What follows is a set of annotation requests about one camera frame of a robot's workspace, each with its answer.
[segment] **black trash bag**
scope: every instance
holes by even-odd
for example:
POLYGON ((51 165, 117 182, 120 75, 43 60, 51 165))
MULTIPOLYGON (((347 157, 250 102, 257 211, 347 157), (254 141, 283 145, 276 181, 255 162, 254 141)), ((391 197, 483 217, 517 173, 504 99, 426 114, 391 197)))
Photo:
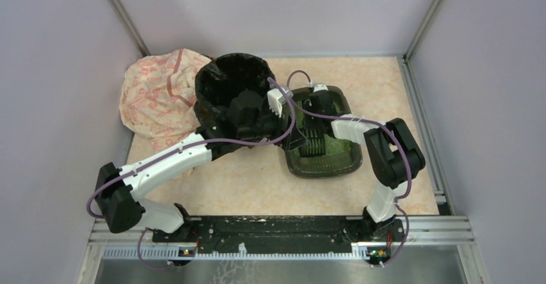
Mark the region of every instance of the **black trash bag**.
POLYGON ((211 61, 195 76, 194 110, 199 123, 225 113, 242 91, 255 91, 265 98, 270 90, 269 77, 275 79, 267 62, 254 55, 230 53, 211 61))

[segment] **marble patterned table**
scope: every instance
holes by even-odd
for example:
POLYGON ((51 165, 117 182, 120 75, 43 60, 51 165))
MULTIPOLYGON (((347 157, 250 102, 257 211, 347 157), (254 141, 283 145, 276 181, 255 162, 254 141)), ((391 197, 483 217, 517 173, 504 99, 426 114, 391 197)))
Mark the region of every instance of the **marble patterned table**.
MULTIPOLYGON (((277 80, 286 83, 296 70, 307 71, 315 82, 339 87, 354 115, 386 121, 403 118, 417 138, 415 122, 394 57, 267 59, 277 80)), ((296 75, 291 88, 306 86, 296 75)), ((151 156, 151 144, 135 135, 128 162, 151 156)), ((241 148, 188 177, 177 176, 157 187, 148 198, 181 203, 191 215, 360 215, 370 201, 377 179, 368 154, 362 166, 337 178, 306 180, 290 174, 282 150, 276 146, 241 148)), ((413 190, 400 205, 408 214, 438 214, 426 169, 413 181, 413 190)))

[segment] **pink patterned cloth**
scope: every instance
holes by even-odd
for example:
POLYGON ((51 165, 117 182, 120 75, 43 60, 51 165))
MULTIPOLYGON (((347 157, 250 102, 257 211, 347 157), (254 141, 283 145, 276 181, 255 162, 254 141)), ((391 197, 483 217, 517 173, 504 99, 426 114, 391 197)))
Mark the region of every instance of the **pink patterned cloth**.
POLYGON ((193 111, 195 75, 210 61, 180 49, 131 65, 120 99, 123 124, 148 139, 156 153, 181 141, 199 126, 193 111))

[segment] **white wall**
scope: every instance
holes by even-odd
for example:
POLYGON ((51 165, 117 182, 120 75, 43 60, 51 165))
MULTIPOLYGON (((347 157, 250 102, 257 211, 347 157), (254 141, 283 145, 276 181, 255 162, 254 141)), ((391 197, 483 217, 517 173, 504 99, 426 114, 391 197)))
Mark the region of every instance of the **white wall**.
POLYGON ((121 0, 152 54, 404 53, 432 0, 121 0))
POLYGON ((445 0, 411 62, 493 283, 546 283, 546 0, 445 0))
POLYGON ((137 50, 106 0, 0 0, 0 282, 73 283, 137 50))

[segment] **gray floor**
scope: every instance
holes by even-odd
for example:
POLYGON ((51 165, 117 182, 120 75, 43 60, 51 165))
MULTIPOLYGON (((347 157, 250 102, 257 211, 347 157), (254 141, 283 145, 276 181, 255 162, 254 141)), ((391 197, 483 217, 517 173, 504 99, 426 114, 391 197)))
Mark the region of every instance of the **gray floor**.
POLYGON ((406 247, 384 270, 363 261, 194 261, 155 271, 138 260, 103 260, 96 284, 109 283, 465 283, 455 247, 406 247))

